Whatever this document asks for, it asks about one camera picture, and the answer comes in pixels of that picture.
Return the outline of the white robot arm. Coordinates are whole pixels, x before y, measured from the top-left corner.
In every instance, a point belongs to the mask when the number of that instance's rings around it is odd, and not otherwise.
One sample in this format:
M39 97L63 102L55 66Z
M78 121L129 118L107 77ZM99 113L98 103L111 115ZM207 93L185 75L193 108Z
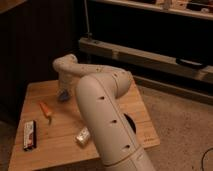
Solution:
M79 77L76 101L105 171L156 171L116 102L128 92L132 74L107 65L79 64L73 54L55 59L53 68L60 93L69 89L73 76Z

